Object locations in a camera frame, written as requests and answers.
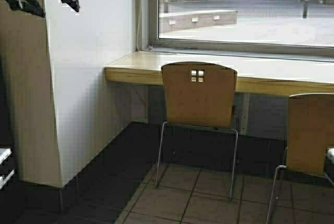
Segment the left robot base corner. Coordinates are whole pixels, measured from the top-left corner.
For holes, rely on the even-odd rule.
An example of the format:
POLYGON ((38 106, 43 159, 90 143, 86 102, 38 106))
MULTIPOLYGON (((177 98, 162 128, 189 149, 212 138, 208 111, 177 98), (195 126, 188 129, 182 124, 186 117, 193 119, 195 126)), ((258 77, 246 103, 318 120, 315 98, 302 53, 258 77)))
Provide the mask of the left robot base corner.
POLYGON ((9 147, 1 148, 1 189, 15 174, 13 151, 9 147))

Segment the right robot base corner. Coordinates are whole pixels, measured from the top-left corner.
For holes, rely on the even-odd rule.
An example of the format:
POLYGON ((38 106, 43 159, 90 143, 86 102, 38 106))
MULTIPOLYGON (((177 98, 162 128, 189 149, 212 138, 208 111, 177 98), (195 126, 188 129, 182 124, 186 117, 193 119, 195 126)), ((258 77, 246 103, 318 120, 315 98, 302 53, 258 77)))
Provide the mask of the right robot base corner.
POLYGON ((330 183, 333 184, 333 147, 327 149, 324 173, 330 183))

